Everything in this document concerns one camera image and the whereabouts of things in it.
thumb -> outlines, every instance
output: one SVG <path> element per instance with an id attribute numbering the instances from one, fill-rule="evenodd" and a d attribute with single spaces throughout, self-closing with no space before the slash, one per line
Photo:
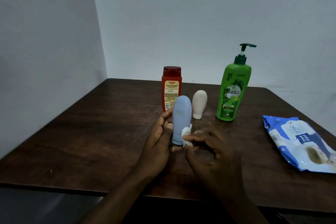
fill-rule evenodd
<path id="1" fill-rule="evenodd" d="M 185 145 L 185 158 L 188 161 L 188 164 L 191 167 L 191 170 L 195 173 L 199 173 L 200 169 L 202 169 L 202 164 L 196 159 L 193 148 L 189 145 Z"/>
<path id="2" fill-rule="evenodd" d="M 157 145 L 161 145 L 165 148 L 168 148 L 172 133 L 173 133 L 173 124 L 168 123 L 165 130 L 162 133 L 162 136 L 157 142 Z"/>

table surface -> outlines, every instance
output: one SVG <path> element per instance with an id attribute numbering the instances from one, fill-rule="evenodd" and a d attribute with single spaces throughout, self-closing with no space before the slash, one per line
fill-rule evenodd
<path id="1" fill-rule="evenodd" d="M 233 122 L 215 118 L 220 85 L 183 83 L 190 99 L 208 103 L 195 128 L 221 129 L 241 153 L 245 189 L 259 206 L 336 213 L 336 175 L 300 172 L 288 164 L 263 127 L 262 116 L 298 116 L 334 149 L 333 135 L 268 89 L 248 87 Z M 136 163 L 161 112 L 161 82 L 107 79 L 0 160 L 0 185 L 107 193 Z M 202 160 L 211 156 L 198 151 Z M 145 195 L 201 199 L 203 190 L 184 152 L 171 154 Z"/>

red bottle cap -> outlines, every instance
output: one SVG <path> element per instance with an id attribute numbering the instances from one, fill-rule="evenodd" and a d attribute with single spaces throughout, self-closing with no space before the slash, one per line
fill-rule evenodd
<path id="1" fill-rule="evenodd" d="M 180 67 L 164 67 L 163 76 L 166 77 L 181 77 L 181 68 Z"/>

red bottle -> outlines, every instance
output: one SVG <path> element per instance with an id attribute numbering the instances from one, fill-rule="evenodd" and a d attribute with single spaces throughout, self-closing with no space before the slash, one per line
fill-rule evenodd
<path id="1" fill-rule="evenodd" d="M 162 110 L 174 106 L 175 100 L 181 95 L 182 77 L 180 67 L 164 67 L 161 82 Z"/>

wipes packet label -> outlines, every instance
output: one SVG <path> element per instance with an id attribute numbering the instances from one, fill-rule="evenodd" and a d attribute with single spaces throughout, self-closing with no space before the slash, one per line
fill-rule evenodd
<path id="1" fill-rule="evenodd" d="M 263 116 L 264 125 L 288 163 L 300 171 L 336 173 L 336 151 L 298 117 Z"/>

